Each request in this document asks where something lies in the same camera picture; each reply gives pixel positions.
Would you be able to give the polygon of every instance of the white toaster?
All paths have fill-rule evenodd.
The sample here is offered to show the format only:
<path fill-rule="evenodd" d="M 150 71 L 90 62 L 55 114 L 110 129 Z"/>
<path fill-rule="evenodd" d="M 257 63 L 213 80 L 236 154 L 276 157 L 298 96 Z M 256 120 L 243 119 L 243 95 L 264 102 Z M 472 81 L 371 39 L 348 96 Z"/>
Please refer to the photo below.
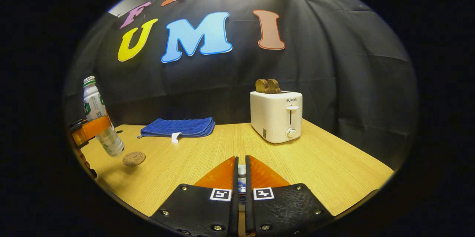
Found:
<path fill-rule="evenodd" d="M 279 144 L 302 132 L 302 94 L 251 92 L 251 125 L 268 142 Z"/>

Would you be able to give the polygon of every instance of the wooden table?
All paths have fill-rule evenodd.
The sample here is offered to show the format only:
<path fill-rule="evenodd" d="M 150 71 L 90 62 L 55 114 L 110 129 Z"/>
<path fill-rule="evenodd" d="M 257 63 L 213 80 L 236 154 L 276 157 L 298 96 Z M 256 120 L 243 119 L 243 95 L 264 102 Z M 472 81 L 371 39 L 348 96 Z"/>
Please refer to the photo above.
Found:
<path fill-rule="evenodd" d="M 143 137 L 144 126 L 121 125 L 124 153 L 107 155 L 96 139 L 82 148 L 97 172 L 96 182 L 123 201 L 152 215 L 180 183 L 194 184 L 222 161 L 235 155 L 239 164 L 251 155 L 270 166 L 290 184 L 305 183 L 332 213 L 338 215 L 393 174 L 389 167 L 329 132 L 302 121 L 300 138 L 283 144 L 265 141 L 250 123 L 216 125 L 201 138 Z M 128 167 L 125 154 L 141 151 L 143 163 Z"/>

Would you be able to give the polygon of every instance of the blue towel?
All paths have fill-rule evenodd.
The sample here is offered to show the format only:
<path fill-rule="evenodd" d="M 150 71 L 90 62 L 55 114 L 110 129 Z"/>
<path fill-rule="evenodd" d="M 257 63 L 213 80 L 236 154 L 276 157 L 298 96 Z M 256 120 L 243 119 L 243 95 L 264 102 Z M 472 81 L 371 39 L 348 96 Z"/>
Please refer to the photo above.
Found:
<path fill-rule="evenodd" d="M 188 120 L 163 120 L 159 118 L 141 129 L 141 135 L 138 138 L 144 136 L 171 137 L 171 134 L 175 132 L 181 132 L 182 137 L 204 137 L 211 134 L 215 124 L 212 117 Z"/>

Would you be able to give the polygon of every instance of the letter m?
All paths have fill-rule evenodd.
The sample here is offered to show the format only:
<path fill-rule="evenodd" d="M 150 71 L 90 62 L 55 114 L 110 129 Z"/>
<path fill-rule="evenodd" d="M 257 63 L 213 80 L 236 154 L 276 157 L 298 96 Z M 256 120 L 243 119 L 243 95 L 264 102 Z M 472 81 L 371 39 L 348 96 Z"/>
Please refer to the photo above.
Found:
<path fill-rule="evenodd" d="M 232 50 L 231 43 L 226 41 L 226 17 L 227 12 L 211 13 L 205 16 L 196 29 L 186 19 L 180 19 L 169 23 L 166 28 L 169 30 L 167 51 L 161 57 L 163 63 L 169 63 L 181 58 L 178 51 L 178 42 L 188 56 L 192 56 L 198 43 L 204 36 L 204 44 L 200 48 L 203 55 L 214 53 L 227 53 Z"/>

